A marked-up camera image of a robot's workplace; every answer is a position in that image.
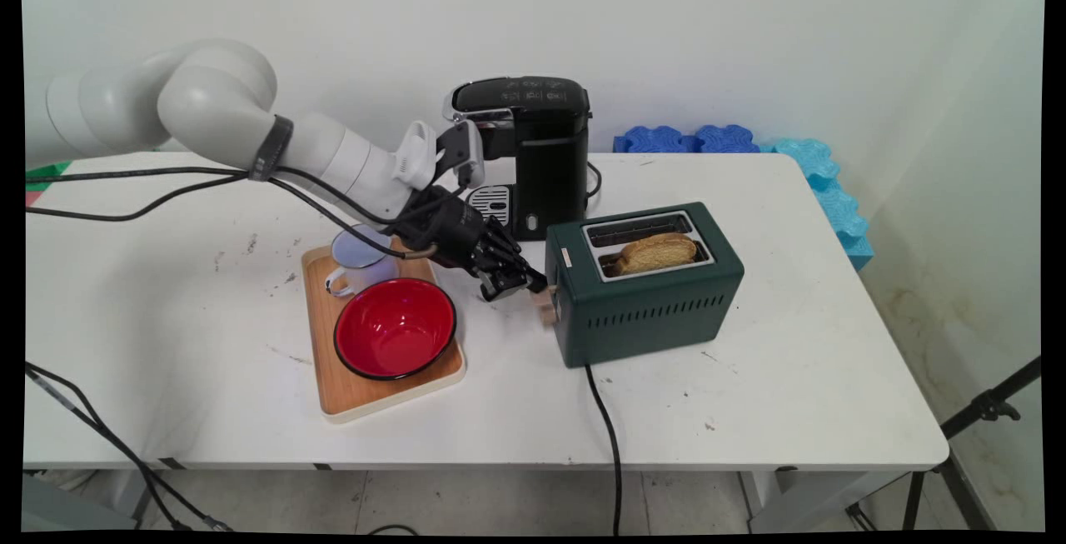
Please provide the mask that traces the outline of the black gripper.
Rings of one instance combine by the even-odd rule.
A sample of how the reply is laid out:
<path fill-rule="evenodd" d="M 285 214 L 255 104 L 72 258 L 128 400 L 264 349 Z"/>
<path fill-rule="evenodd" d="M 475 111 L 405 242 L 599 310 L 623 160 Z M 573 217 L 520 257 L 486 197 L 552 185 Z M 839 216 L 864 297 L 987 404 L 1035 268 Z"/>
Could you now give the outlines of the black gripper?
<path fill-rule="evenodd" d="M 487 302 L 521 290 L 532 293 L 547 290 L 547 278 L 526 261 L 521 245 L 511 237 L 506 226 L 494 217 L 483 215 L 445 187 L 431 186 L 416 192 L 407 211 L 418 210 L 432 202 L 441 205 L 406 221 L 407 249 L 424 251 L 435 245 L 431 260 L 445 268 L 473 272 L 482 282 L 482 297 Z"/>

